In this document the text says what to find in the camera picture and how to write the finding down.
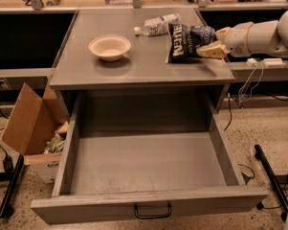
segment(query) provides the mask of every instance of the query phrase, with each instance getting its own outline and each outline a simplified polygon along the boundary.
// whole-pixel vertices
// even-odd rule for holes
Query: black snack bag
[[[214,29],[212,27],[188,26],[182,24],[168,24],[171,38],[171,48],[168,63],[179,63],[185,58],[200,58],[196,49],[212,43]]]

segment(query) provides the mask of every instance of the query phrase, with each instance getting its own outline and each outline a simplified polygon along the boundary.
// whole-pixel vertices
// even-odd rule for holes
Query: gray tabletop
[[[202,25],[193,8],[116,8],[81,10],[51,81],[56,90],[106,88],[133,84],[218,84],[233,82],[223,60],[200,59],[167,64],[168,34],[135,36],[133,28],[146,19],[180,13],[181,24]],[[105,62],[92,55],[89,43],[101,35],[122,35],[131,42],[122,59]]]

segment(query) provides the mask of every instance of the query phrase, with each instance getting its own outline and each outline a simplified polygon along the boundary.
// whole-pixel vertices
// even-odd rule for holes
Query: speckled floor
[[[275,173],[288,172],[288,102],[275,99],[253,99],[239,108],[232,102],[233,120],[227,129],[230,149],[237,163],[247,165],[255,171],[255,178],[248,183],[249,187],[266,187],[270,194],[263,201],[265,206],[279,205],[272,191],[271,183],[259,161],[255,159],[254,145],[263,148]],[[223,127],[230,119],[228,102],[224,102],[219,114]],[[6,119],[0,116],[0,127],[4,127]],[[8,150],[14,164],[17,153]],[[3,171],[1,160],[4,152],[0,150],[0,172]],[[17,195],[12,199],[15,209],[10,218],[0,219],[0,229],[282,229],[281,209],[257,210],[247,213],[221,214],[212,216],[167,218],[154,220],[130,220],[98,223],[82,223],[49,226],[31,209],[34,198],[50,197],[53,185],[44,184],[39,176],[29,167],[21,174],[21,181],[16,188]],[[0,183],[0,204],[6,191],[7,183]]]

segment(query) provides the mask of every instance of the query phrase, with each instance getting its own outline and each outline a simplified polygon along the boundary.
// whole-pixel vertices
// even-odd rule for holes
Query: bottle cap
[[[139,35],[141,32],[142,32],[142,29],[140,27],[134,27],[135,35]]]

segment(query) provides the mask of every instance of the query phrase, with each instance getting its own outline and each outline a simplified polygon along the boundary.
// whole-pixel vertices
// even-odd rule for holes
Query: cardboard box
[[[66,122],[55,92],[46,86],[43,98],[23,84],[1,141],[24,156],[25,165],[33,165],[45,182],[53,182],[61,152],[42,154],[56,129]]]

